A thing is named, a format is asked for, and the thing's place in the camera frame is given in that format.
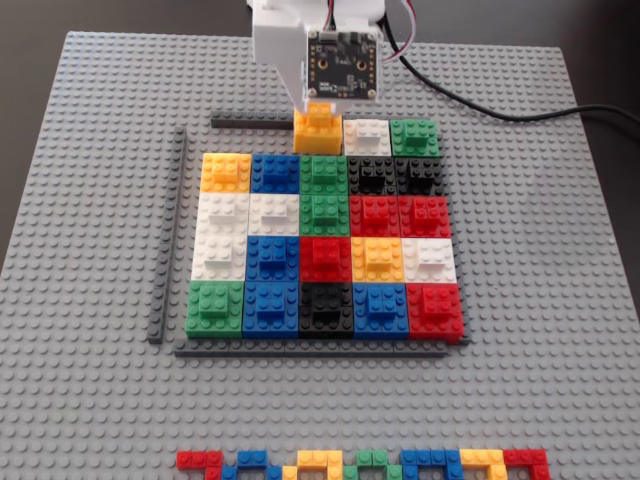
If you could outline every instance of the lego baseplate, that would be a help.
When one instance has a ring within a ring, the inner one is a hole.
[[[414,44],[409,56],[494,109],[575,105],[557,49]],[[292,147],[290,131],[212,130],[210,113],[291,103],[247,38],[69,34],[0,283],[0,476],[186,479],[177,450],[268,446],[282,465],[300,448],[353,464],[362,448],[508,446],[546,449],[556,479],[640,478],[638,321],[580,119],[505,125],[398,65],[383,74],[382,103],[349,113],[438,122],[473,343],[444,358],[184,359],[172,345],[202,155]],[[183,125],[153,346],[167,153]]]

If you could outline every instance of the black circuit board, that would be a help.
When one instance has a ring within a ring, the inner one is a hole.
[[[307,93],[311,98],[374,100],[377,39],[359,32],[314,32],[308,38]]]

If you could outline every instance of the cable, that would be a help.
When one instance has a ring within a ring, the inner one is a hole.
[[[400,3],[402,3],[402,6],[407,10],[407,13],[409,14],[409,19],[411,21],[411,32],[409,33],[409,38],[407,39],[405,44],[402,46],[402,48],[399,51],[395,52],[390,57],[385,58],[383,60],[384,63],[391,62],[392,60],[395,60],[399,56],[404,55],[409,50],[409,47],[411,46],[411,44],[415,40],[416,33],[418,31],[418,24],[417,24],[418,22],[417,22],[417,18],[416,18],[416,11],[413,9],[413,5],[411,4],[411,0],[401,0]]]
[[[328,30],[332,22],[335,29],[335,20],[333,19],[333,2],[334,0],[327,1],[329,9],[327,11],[327,19],[324,21],[324,27],[322,27],[322,30]]]
[[[380,22],[378,22],[378,25],[380,26],[380,28],[383,28],[384,31],[386,32],[387,38],[389,39],[389,42],[391,43],[391,47],[393,48],[394,52],[398,52],[400,49],[398,48],[398,44],[396,43],[396,40],[393,37],[393,32],[391,32],[391,26],[389,25],[389,19],[387,18],[386,14],[384,15],[384,17],[382,17]],[[555,112],[547,112],[547,113],[541,113],[538,115],[524,115],[524,116],[507,115],[504,113],[495,112],[486,107],[483,107],[482,105],[478,105],[477,103],[474,103],[471,100],[467,100],[466,98],[463,98],[460,95],[453,93],[444,87],[441,87],[440,85],[433,82],[432,80],[429,80],[422,73],[416,70],[415,67],[411,65],[409,60],[406,59],[406,57],[400,56],[399,59],[400,59],[400,62],[402,62],[402,64],[405,67],[407,67],[407,69],[418,80],[420,80],[422,83],[424,83],[428,87],[431,87],[432,89],[442,93],[443,95],[446,95],[447,97],[455,100],[456,102],[463,104],[468,108],[471,108],[472,110],[476,110],[489,117],[497,118],[498,120],[504,120],[507,122],[518,122],[518,123],[538,122],[541,120],[550,120],[552,118],[564,117],[567,115],[572,115],[574,113],[603,111],[603,112],[617,113],[618,115],[621,115],[627,118],[628,120],[631,120],[632,122],[635,122],[638,125],[640,125],[640,117],[638,117],[637,115],[634,115],[628,110],[625,110],[620,107],[616,107],[614,105],[600,105],[600,104],[580,105],[578,107],[567,108],[565,110],[558,110]]]

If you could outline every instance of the red lego brick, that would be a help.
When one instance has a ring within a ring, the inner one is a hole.
[[[204,470],[206,460],[206,452],[179,451],[176,455],[176,466],[178,470]]]
[[[301,282],[351,282],[351,238],[300,237]]]
[[[399,237],[398,197],[351,195],[352,237]]]
[[[398,197],[403,238],[451,238],[449,211],[444,197]]]
[[[464,333],[457,284],[407,284],[409,338],[460,342]]]
[[[504,464],[507,467],[528,467],[530,465],[547,465],[545,450],[503,450]]]
[[[532,465],[529,467],[531,480],[551,480],[549,465]]]
[[[222,478],[222,466],[207,467],[204,472],[204,480],[220,480]]]
[[[220,450],[210,450],[207,452],[207,469],[209,467],[222,467],[224,454]]]

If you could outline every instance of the green lego brick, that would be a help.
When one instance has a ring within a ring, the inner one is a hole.
[[[300,235],[348,237],[348,196],[300,195]]]
[[[342,468],[343,480],[358,480],[358,467],[349,466]]]
[[[402,480],[402,465],[387,465],[387,480]]]
[[[191,282],[187,337],[242,337],[243,299],[244,282]]]
[[[436,122],[431,120],[392,120],[390,127],[394,156],[440,156]]]
[[[358,467],[373,466],[373,452],[371,450],[358,450],[356,453],[356,465]]]
[[[386,467],[389,463],[386,450],[374,450],[371,457],[374,467]]]
[[[300,158],[300,193],[347,195],[347,157],[303,155]]]

